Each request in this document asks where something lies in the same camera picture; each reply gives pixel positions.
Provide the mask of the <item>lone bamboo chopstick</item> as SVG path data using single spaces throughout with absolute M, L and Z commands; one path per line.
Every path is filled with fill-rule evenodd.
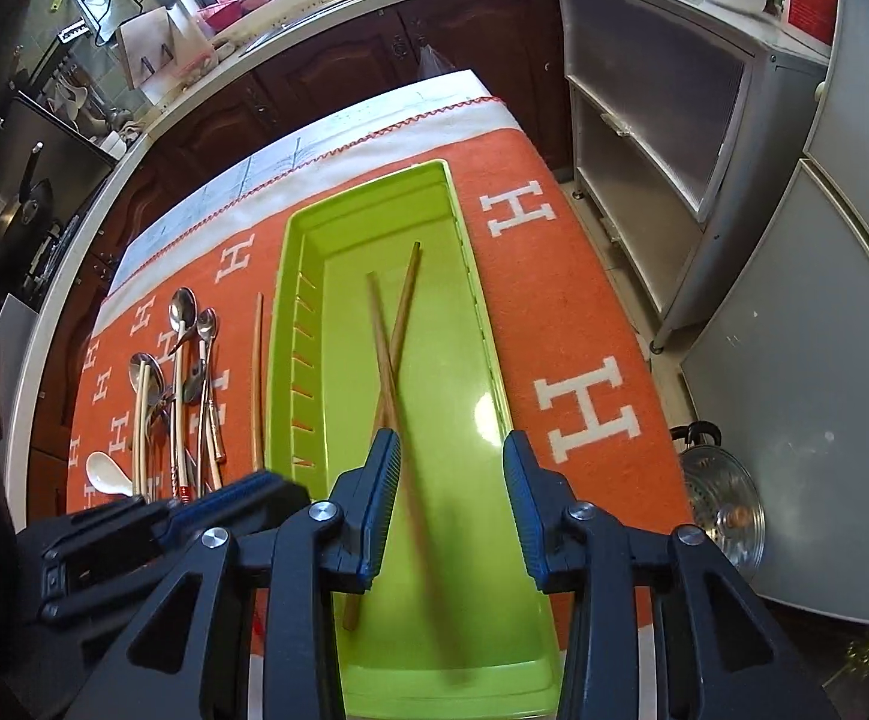
M 251 437 L 252 468 L 262 472 L 263 463 L 263 424 L 262 424 L 262 335 L 263 335 L 263 294 L 255 294 L 254 327 L 252 327 L 252 367 L 251 367 Z

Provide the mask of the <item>white ceramic soup spoon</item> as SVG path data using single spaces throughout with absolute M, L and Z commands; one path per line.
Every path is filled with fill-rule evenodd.
M 133 496 L 133 481 L 119 463 L 106 452 L 91 452 L 85 461 L 85 473 L 91 488 L 106 496 Z

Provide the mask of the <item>light bamboo chopstick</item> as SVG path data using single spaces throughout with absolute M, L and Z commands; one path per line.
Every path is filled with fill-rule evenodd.
M 133 493 L 146 496 L 146 411 L 148 411 L 149 366 L 138 361 L 135 377 L 135 422 L 133 422 Z

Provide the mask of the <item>small steel spoon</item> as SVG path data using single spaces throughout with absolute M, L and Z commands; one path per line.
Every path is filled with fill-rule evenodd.
M 213 346 L 218 336 L 218 316 L 213 307 L 200 310 L 195 320 L 195 330 L 199 335 L 199 353 L 202 363 L 202 427 L 205 433 L 206 447 L 210 449 L 211 457 L 218 465 L 224 461 L 222 447 L 221 422 L 215 400 L 215 385 L 213 385 Z

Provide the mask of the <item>large steel soup spoon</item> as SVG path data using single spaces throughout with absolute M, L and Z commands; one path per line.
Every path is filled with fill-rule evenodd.
M 171 325 L 176 338 L 174 338 L 174 344 L 167 351 L 168 355 L 174 355 L 195 332 L 195 320 L 197 320 L 198 313 L 195 294 L 187 286 L 176 289 L 172 294 L 171 301 L 169 301 L 169 325 Z

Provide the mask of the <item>green plastic utensil tray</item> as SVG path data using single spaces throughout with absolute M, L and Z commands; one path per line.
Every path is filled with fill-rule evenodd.
M 267 460 L 312 497 L 368 455 L 377 332 L 400 358 L 407 458 L 381 572 L 356 626 L 336 633 L 348 712 L 548 715 L 560 692 L 555 622 L 525 572 L 503 475 L 503 374 L 454 172 L 439 158 L 286 224 Z

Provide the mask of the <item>orange H-pattern table cloth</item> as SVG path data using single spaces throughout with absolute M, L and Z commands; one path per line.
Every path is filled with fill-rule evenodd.
M 599 255 L 545 161 L 506 106 L 473 93 L 368 109 L 263 148 L 142 227 L 122 255 L 86 349 L 68 450 L 67 504 L 98 502 L 85 461 L 127 461 L 133 398 L 127 364 L 164 355 L 167 303 L 187 286 L 218 312 L 215 349 L 226 461 L 251 468 L 255 294 L 272 333 L 286 224 L 296 211 L 431 160 L 455 177 L 509 405 L 543 465 L 621 522 L 668 532 L 688 515 L 669 429 L 635 332 Z

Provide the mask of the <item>grey refrigerator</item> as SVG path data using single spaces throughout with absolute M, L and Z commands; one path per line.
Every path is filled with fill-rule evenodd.
M 839 0 L 802 158 L 683 372 L 765 507 L 754 588 L 869 624 L 869 0 Z

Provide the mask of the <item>black wok on stove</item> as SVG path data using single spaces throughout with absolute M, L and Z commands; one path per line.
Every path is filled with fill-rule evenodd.
M 34 180 L 42 151 L 42 142 L 32 145 L 14 202 L 0 215 L 0 271 L 28 266 L 52 227 L 52 184 Z

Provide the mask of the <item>grey storage cabinet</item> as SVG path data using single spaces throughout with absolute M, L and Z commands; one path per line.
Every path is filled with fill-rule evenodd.
M 707 322 L 765 232 L 828 60 L 706 0 L 560 0 L 574 177 L 657 316 Z

